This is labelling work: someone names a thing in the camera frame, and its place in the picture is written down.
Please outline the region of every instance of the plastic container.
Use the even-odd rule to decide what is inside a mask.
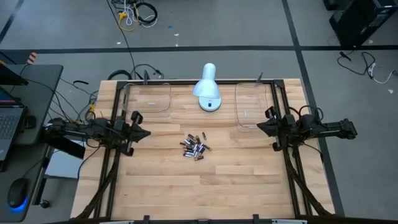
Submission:
[[[235,86],[235,112],[238,131],[258,130],[257,123],[267,120],[267,85],[238,83]]]
[[[130,86],[129,103],[127,112],[140,112],[143,117],[165,118],[170,116],[171,86],[168,83],[161,85],[135,85]]]

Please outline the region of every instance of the wooden table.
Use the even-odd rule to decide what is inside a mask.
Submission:
[[[301,81],[284,81],[289,105],[306,105]],[[101,82],[97,117],[111,117],[115,89],[116,81]],[[275,138],[259,129],[237,128],[235,86],[220,85],[223,102],[214,113],[200,109],[192,90],[193,85],[172,85],[169,116],[144,115],[141,126],[152,135],[134,145],[132,157],[121,156],[112,220],[142,220],[144,215],[151,220],[250,219],[253,214],[293,218],[283,153],[274,152]],[[265,99],[266,106],[273,105],[271,91],[266,91]],[[179,142],[187,134],[201,136],[202,132],[213,150],[205,152],[200,161],[183,157]],[[318,147],[316,140],[306,143]],[[92,152],[88,148],[85,157]],[[308,188],[333,213],[319,153],[300,146],[300,154]],[[71,217],[78,215],[96,192],[103,156],[104,149],[100,149],[82,167]],[[304,213],[302,194],[296,189]],[[106,202],[104,196],[102,215]]]

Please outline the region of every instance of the pile of batteries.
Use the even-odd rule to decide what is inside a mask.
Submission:
[[[202,133],[203,138],[206,140],[205,133]],[[184,142],[180,142],[180,145],[184,148],[184,156],[191,157],[195,161],[204,159],[203,153],[207,149],[211,151],[210,147],[205,145],[200,141],[199,136],[193,137],[193,135],[189,134],[187,139],[184,139]]]

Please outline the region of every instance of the blue light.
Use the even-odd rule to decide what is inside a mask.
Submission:
[[[27,203],[27,197],[25,198],[24,203],[22,203],[22,205],[20,205],[19,207],[16,207],[16,208],[10,207],[11,212],[12,213],[21,213],[25,209],[26,203]]]

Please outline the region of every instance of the laptop keyboard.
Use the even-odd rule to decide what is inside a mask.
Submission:
[[[0,114],[0,139],[10,139],[18,125],[18,115]]]

